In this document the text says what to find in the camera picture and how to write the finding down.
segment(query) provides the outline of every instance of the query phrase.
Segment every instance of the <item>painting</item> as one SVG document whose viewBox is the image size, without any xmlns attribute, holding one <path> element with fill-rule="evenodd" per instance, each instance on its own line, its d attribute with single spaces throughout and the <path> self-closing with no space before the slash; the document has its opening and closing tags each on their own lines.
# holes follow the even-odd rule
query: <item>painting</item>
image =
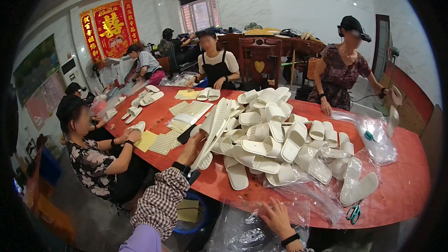
<svg viewBox="0 0 448 252">
<path fill-rule="evenodd" d="M 52 34 L 37 45 L 13 73 L 21 106 L 24 106 L 34 92 L 57 70 L 59 60 Z"/>
</svg>

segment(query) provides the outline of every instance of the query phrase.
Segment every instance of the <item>air conditioner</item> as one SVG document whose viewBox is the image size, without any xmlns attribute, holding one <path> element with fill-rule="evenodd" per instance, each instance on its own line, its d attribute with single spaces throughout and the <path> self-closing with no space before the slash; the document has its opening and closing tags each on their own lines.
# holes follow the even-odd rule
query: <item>air conditioner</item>
<svg viewBox="0 0 448 252">
<path fill-rule="evenodd" d="M 81 87 L 86 87 L 86 82 L 81 73 L 81 67 L 76 63 L 75 59 L 71 57 L 68 61 L 60 66 L 65 87 L 67 87 L 71 82 L 78 83 Z M 81 98 L 87 97 L 88 90 L 82 92 Z"/>
</svg>

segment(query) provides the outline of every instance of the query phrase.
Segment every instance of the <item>green-handled scissors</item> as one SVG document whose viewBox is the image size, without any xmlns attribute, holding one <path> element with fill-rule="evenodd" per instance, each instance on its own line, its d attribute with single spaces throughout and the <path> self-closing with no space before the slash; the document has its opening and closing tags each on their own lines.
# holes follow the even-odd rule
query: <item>green-handled scissors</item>
<svg viewBox="0 0 448 252">
<path fill-rule="evenodd" d="M 347 217 L 347 220 L 349 220 L 352 225 L 358 223 L 358 220 L 361 217 L 361 202 L 359 202 L 358 204 L 352 206 L 347 211 L 347 216 L 346 217 Z"/>
<path fill-rule="evenodd" d="M 373 142 L 376 142 L 376 143 L 378 143 L 375 139 L 373 139 L 373 134 L 371 134 L 369 131 L 366 131 L 365 133 L 364 133 L 364 137 L 366 137 L 368 140 L 370 140 L 370 141 L 373 141 Z"/>
</svg>

